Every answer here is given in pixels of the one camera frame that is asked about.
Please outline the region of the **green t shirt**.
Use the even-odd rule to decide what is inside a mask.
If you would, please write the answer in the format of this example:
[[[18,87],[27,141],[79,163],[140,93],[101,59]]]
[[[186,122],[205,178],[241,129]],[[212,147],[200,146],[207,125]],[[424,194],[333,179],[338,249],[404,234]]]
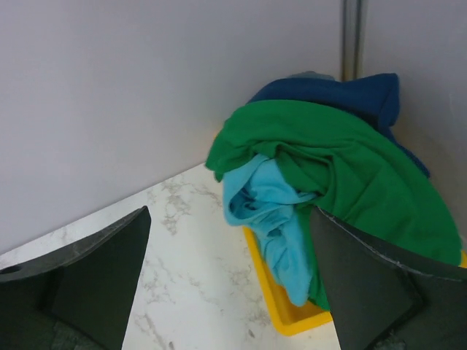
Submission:
[[[426,175],[342,110],[293,100],[243,106],[226,120],[206,166],[223,184],[226,221],[255,233],[295,306],[329,307],[309,227],[314,208],[424,257],[461,262],[455,221]]]

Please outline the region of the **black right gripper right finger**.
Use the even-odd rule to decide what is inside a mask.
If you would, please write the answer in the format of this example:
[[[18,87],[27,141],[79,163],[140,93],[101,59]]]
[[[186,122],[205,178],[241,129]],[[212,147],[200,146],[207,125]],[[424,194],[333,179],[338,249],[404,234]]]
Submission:
[[[310,233],[342,349],[465,349],[466,269],[412,253],[322,209]]]

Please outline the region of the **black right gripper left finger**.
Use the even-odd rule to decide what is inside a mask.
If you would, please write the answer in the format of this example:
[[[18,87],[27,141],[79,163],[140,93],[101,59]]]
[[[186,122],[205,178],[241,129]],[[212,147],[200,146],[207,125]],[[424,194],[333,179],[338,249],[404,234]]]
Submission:
[[[2,349],[121,349],[151,217],[146,206],[1,269]]]

